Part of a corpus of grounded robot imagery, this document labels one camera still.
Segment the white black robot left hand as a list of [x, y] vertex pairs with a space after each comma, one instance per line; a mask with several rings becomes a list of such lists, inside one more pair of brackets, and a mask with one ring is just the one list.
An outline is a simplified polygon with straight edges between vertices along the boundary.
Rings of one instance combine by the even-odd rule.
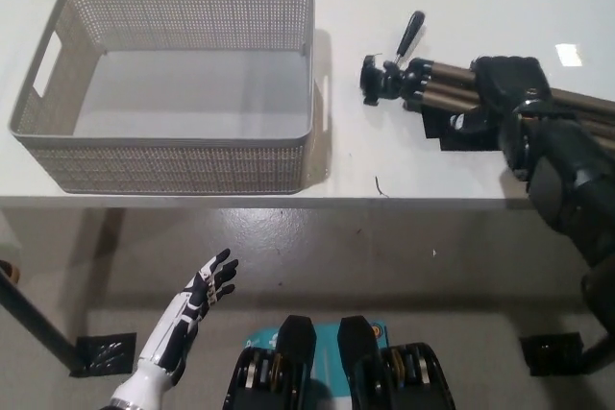
[[210, 309], [230, 295], [237, 259], [225, 249], [202, 266], [167, 305], [145, 343], [139, 360], [162, 369], [175, 386], [182, 378], [199, 324]]

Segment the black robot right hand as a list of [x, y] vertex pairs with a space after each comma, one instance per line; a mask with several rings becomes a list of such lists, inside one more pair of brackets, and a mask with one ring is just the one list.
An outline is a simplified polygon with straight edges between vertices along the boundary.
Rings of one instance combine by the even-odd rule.
[[480, 103], [452, 116], [451, 128], [467, 135], [497, 130], [514, 114], [550, 109], [553, 96], [538, 59], [518, 56], [480, 57], [471, 65]]

